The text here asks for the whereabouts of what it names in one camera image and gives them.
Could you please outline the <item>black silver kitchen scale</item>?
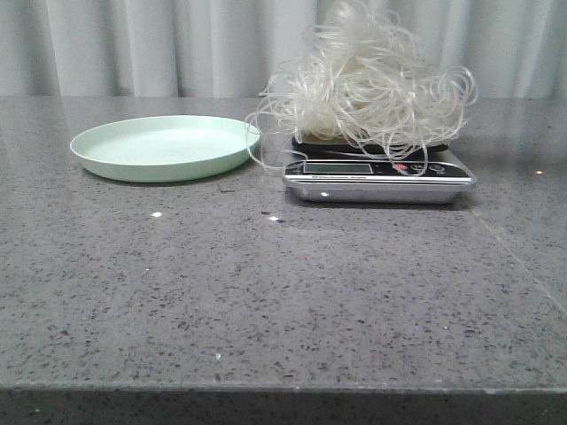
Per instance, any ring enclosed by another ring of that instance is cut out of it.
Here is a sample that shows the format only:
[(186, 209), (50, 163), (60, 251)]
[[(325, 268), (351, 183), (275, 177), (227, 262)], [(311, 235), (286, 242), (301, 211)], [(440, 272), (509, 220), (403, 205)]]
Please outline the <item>black silver kitchen scale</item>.
[(379, 146), (364, 153), (343, 139), (309, 136), (288, 142), (283, 181), (314, 202), (448, 204), (472, 189), (477, 177), (445, 144), (390, 160)]

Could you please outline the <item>white vermicelli noodle bundle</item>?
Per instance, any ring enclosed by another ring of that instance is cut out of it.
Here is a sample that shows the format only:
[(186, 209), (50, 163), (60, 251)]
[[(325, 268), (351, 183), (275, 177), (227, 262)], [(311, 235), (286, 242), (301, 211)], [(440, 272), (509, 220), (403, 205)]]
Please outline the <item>white vermicelli noodle bundle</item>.
[(478, 98), (472, 72), (424, 61), (395, 12), (362, 1), (336, 1), (304, 35), (307, 52), (284, 61), (245, 118), (251, 158), (264, 158), (277, 136), (298, 145), (338, 143), (390, 163), (457, 138)]

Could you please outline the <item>white pleated curtain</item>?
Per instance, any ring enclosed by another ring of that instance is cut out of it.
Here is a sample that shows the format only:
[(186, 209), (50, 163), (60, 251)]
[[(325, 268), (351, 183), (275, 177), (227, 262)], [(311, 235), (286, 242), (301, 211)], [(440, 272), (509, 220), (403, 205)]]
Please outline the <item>white pleated curtain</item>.
[[(371, 1), (482, 97), (566, 95), (563, 1)], [(326, 1), (4, 1), (1, 92), (248, 97), (323, 21)]]

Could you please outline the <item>light green round plate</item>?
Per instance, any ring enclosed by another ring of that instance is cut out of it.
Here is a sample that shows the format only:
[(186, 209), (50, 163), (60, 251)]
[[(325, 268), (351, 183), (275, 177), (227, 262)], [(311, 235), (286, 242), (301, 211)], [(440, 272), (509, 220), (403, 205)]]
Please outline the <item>light green round plate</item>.
[(93, 174), (121, 182), (184, 182), (246, 162), (260, 131), (240, 120), (199, 115), (143, 117), (77, 135), (72, 153)]

